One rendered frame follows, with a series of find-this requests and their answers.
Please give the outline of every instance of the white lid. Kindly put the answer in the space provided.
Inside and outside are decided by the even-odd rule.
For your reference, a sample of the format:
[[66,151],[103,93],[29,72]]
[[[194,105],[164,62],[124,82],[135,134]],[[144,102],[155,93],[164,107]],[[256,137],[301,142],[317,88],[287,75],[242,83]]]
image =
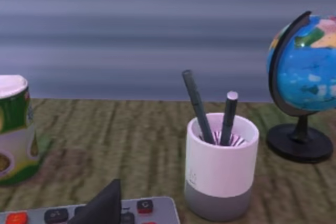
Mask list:
[[0,99],[19,94],[28,87],[28,81],[19,75],[0,75]]

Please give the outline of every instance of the white cup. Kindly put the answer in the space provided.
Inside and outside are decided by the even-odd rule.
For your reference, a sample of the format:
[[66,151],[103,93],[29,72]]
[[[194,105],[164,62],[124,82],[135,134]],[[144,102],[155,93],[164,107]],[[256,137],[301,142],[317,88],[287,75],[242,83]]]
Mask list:
[[[212,131],[222,129],[223,113],[206,115]],[[232,132],[245,139],[240,146],[202,141],[196,118],[187,126],[186,202],[195,214],[210,221],[230,221],[248,209],[258,152],[259,131],[250,120],[235,116]]]

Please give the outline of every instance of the gray cup bottom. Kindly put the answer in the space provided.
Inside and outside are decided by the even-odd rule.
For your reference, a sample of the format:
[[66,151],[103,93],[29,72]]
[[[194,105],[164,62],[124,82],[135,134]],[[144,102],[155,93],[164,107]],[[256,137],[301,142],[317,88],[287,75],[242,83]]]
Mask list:
[[200,193],[185,182],[184,196],[190,210],[198,216],[210,221],[231,221],[247,211],[251,188],[235,197],[219,198]]

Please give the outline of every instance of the pen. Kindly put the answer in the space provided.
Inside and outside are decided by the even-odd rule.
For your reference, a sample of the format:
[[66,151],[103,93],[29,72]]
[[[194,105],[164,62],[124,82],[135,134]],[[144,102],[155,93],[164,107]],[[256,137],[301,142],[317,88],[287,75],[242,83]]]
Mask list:
[[221,146],[230,146],[231,131],[233,121],[236,115],[236,108],[238,102],[238,93],[230,91],[226,94],[225,112],[223,117],[222,134],[220,136],[219,144]]
[[185,83],[185,86],[188,90],[191,104],[194,108],[198,124],[201,128],[203,140],[209,144],[214,144],[214,139],[212,137],[211,129],[209,122],[206,118],[204,108],[202,105],[202,100],[200,93],[198,92],[195,80],[193,78],[193,73],[191,70],[185,70],[182,72],[182,77]]

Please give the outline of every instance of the button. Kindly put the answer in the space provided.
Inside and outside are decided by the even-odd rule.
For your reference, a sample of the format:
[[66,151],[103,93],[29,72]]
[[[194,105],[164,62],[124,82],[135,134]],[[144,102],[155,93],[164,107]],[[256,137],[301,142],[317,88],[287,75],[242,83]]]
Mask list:
[[84,206],[76,207],[75,208],[75,215],[79,214],[83,210]]
[[49,209],[44,213],[44,222],[46,224],[66,222],[68,219],[69,213],[66,208]]
[[135,224],[135,216],[131,212],[120,215],[120,224]]
[[14,212],[9,214],[6,219],[6,224],[27,224],[28,216],[26,212]]
[[153,211],[153,201],[150,199],[139,200],[137,209],[140,214],[150,214]]

